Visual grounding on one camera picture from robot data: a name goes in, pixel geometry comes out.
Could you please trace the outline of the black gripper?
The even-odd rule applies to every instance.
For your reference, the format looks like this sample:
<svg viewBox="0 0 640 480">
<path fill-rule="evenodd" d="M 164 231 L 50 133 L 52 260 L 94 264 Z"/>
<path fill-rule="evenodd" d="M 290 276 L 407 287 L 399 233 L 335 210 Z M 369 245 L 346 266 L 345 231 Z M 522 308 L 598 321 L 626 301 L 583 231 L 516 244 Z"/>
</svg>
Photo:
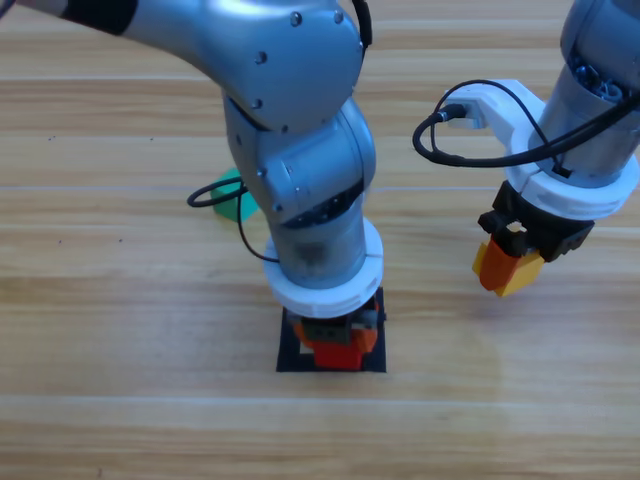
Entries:
<svg viewBox="0 0 640 480">
<path fill-rule="evenodd" d="M 370 354 L 378 341 L 379 302 L 370 299 L 354 312 L 332 318 L 300 317 L 293 330 L 307 349 L 314 343 L 335 343 L 349 346 L 352 356 Z"/>
<path fill-rule="evenodd" d="M 545 262 L 553 262 L 578 249 L 595 226 L 593 220 L 566 219 L 532 205 L 508 181 L 492 207 L 478 219 L 491 235 L 481 263 L 481 285 L 497 296 L 528 285 L 527 254 L 537 251 Z"/>
</svg>

